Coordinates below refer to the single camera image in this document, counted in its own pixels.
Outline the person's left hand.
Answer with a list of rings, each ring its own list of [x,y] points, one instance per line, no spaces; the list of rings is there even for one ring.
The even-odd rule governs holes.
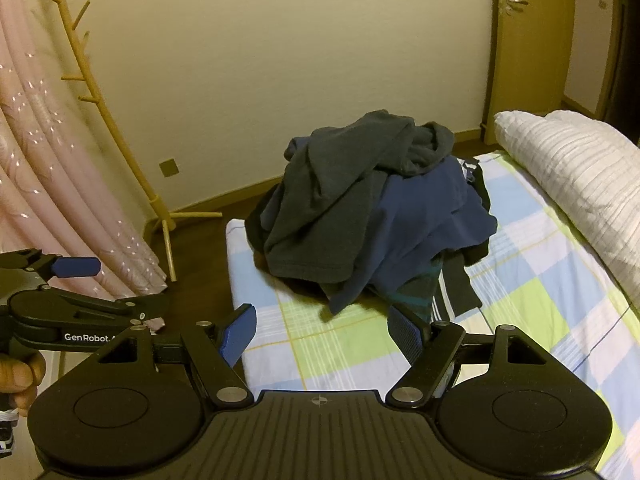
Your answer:
[[[18,414],[26,417],[45,374],[46,360],[39,351],[26,362],[2,354],[0,392],[8,396],[11,408],[16,408]]]

